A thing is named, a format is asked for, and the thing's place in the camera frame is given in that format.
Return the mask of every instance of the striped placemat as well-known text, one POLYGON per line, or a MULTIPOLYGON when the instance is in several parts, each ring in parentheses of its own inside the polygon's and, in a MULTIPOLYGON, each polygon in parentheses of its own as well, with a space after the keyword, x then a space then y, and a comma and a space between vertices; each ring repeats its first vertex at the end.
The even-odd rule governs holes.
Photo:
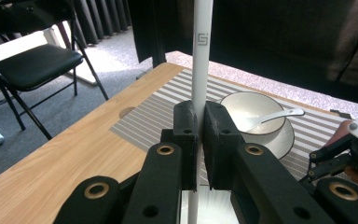
MULTIPOLYGON (((173 107, 191 98, 191 78, 191 71, 183 70, 116 123, 111 131, 147 151, 159 142, 162 129, 172 129, 173 107)), ((238 91, 249 90, 221 79, 208 77, 209 101, 220 100, 238 91)), ((280 99, 275 100, 286 109, 299 107, 280 99)), ((321 148, 343 120, 309 108, 303 109, 306 111, 305 116, 289 118, 295 130, 295 142, 291 151, 280 159, 297 180, 308 170, 310 152, 321 148)), ((204 164, 200 173, 201 184, 208 184, 204 164)))

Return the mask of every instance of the white pole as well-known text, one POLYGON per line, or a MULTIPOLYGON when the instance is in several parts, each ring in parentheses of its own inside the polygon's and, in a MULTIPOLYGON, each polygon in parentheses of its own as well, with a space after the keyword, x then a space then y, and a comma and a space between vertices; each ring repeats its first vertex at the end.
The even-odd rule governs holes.
MULTIPOLYGON (((197 115, 199 135, 202 137, 206 87, 208 79, 209 50, 211 43, 213 0, 195 0, 194 3, 194 36, 193 36, 193 83, 191 100, 197 115)), ((200 185, 200 163, 202 155, 201 142, 198 142, 197 187, 200 185)), ((188 224, 197 223, 199 195, 188 194, 188 224)))

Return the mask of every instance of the gray carpet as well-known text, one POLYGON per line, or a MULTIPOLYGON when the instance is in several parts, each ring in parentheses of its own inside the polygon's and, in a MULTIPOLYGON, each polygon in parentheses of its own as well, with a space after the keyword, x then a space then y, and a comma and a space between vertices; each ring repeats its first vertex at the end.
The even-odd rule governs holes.
MULTIPOLYGON (((150 59, 138 63, 131 29, 105 39, 96 47, 88 48, 87 53, 109 97, 125 89, 152 66, 150 59)), ((167 61, 192 67, 192 58, 180 52, 168 53, 167 61)), ((351 114, 353 118, 358 118, 358 104, 285 85, 218 63, 210 63, 209 71, 210 74, 262 91, 324 110, 338 109, 351 114)), ((70 81, 69 77, 61 77, 31 94, 25 92, 21 97, 27 103, 37 102, 38 99, 68 81, 70 81)), ((103 102, 104 98, 99 88, 80 82, 77 97, 73 95, 72 88, 66 89, 37 107, 34 113, 50 134, 55 136, 103 102)), ((22 119, 27 128, 25 131, 21 131, 9 106, 0 105, 0 134, 5 137, 4 144, 0 146, 0 174, 48 141, 26 115, 22 116, 22 119)))

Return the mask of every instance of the white spoon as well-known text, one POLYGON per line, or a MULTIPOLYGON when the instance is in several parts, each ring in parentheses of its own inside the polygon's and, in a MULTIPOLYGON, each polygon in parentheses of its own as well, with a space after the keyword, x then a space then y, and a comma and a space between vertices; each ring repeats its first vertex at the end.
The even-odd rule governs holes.
POLYGON ((272 119, 289 117, 289 116, 302 116, 304 114, 305 112, 302 109, 287 109, 272 114, 268 114, 259 118, 247 118, 244 119, 245 121, 243 121, 242 119, 242 122, 236 122, 235 125, 237 126, 240 132, 246 133, 252 130, 253 128, 257 127, 258 125, 272 119))

